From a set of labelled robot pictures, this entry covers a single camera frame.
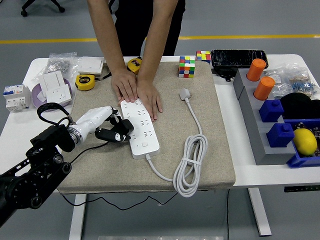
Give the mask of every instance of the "gray floor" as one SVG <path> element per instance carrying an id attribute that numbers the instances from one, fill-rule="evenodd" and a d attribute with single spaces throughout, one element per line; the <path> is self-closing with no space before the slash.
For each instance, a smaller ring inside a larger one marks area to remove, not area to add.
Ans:
<path id="1" fill-rule="evenodd" d="M 0 4 L 0 40 L 94 38 L 85 0 L 60 0 L 59 13 L 49 0 L 37 0 L 20 15 L 24 0 Z M 319 0 L 187 0 L 181 36 L 319 34 Z M 318 38 L 180 40 L 176 55 L 197 50 L 263 49 L 267 54 L 298 54 L 316 80 L 320 47 Z M 96 42 L 0 44 L 0 89 L 23 81 L 33 59 L 50 53 L 77 52 L 79 56 L 102 56 Z M 9 112 L 0 101 L 0 129 Z M 283 187 L 260 188 L 272 236 L 270 240 L 320 239 L 320 192 L 284 193 Z M 146 198 L 147 193 L 103 194 L 125 208 Z M 172 193 L 152 193 L 165 202 Z M 90 195 L 94 199 L 100 195 Z M 86 207 L 84 240 L 99 236 L 224 236 L 227 191 L 198 192 L 191 199 L 176 196 L 165 206 L 147 202 L 120 211 L 99 200 Z M 0 229 L 2 240 L 68 239 L 72 207 L 52 195 L 38 210 L 19 210 Z M 259 239 L 246 189 L 229 195 L 230 239 Z"/>

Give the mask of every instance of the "white table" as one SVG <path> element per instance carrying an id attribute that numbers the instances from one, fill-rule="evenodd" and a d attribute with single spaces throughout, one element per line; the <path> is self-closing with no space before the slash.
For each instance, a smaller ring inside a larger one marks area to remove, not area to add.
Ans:
<path id="1" fill-rule="evenodd" d="M 297 63 L 301 67 L 306 67 L 304 60 L 295 54 L 268 55 L 267 58 L 269 69 L 282 63 Z M 46 66 L 47 60 L 47 58 L 37 58 L 32 61 L 24 78 L 24 85 L 30 89 L 35 86 L 32 79 Z M 162 61 L 177 62 L 179 61 L 179 56 L 164 56 Z M 311 80 L 316 84 L 310 71 L 309 74 Z M 233 187 L 249 189 L 260 235 L 271 235 L 258 187 L 269 185 L 319 185 L 320 168 L 305 167 L 290 169 L 287 165 L 256 165 L 232 82 L 226 82 L 223 78 L 216 75 L 213 76 L 213 80 L 235 170 L 236 182 Z M 72 104 L 69 104 L 65 108 L 70 113 L 72 111 Z M 44 113 L 43 116 L 57 122 L 64 117 L 64 114 L 55 111 Z M 0 174 L 3 174 L 25 159 L 26 151 L 32 147 L 30 139 L 37 136 L 47 127 L 49 127 L 49 124 L 38 118 L 35 107 L 22 112 L 10 113 L 0 136 L 0 146 L 2 148 L 0 151 Z M 85 194 L 78 195 L 76 202 L 82 202 L 85 199 Z M 84 206 L 81 209 L 75 208 L 73 217 L 74 219 L 79 219 L 80 216 L 80 220 L 77 223 L 72 221 L 70 239 L 80 239 L 82 229 L 81 217 L 83 217 L 83 214 Z"/>

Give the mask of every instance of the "black pants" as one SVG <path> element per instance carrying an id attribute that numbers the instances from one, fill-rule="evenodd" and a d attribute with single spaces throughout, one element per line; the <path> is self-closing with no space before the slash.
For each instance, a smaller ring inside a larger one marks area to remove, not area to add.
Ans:
<path id="1" fill-rule="evenodd" d="M 119 0 L 115 29 L 123 56 L 140 56 L 153 17 L 153 0 Z M 179 0 L 172 16 L 163 56 L 175 54 L 186 0 Z"/>

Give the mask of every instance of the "yellow lemon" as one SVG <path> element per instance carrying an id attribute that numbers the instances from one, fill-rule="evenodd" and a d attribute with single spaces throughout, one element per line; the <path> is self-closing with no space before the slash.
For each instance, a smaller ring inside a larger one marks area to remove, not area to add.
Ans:
<path id="1" fill-rule="evenodd" d="M 312 155 L 317 149 L 316 137 L 306 128 L 294 130 L 293 142 L 297 151 L 305 156 Z"/>

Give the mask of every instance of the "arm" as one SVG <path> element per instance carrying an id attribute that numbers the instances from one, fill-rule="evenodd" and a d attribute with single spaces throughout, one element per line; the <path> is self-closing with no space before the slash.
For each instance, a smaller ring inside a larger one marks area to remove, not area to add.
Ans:
<path id="1" fill-rule="evenodd" d="M 145 43 L 143 61 L 137 79 L 137 94 L 149 112 L 151 119 L 157 119 L 162 104 L 157 89 L 153 86 L 178 0 L 154 0 L 153 18 Z"/>
<path id="2" fill-rule="evenodd" d="M 126 68 L 108 0 L 87 3 L 98 44 L 112 73 L 112 87 L 119 100 L 123 95 L 127 102 L 134 102 L 138 98 L 136 77 Z"/>

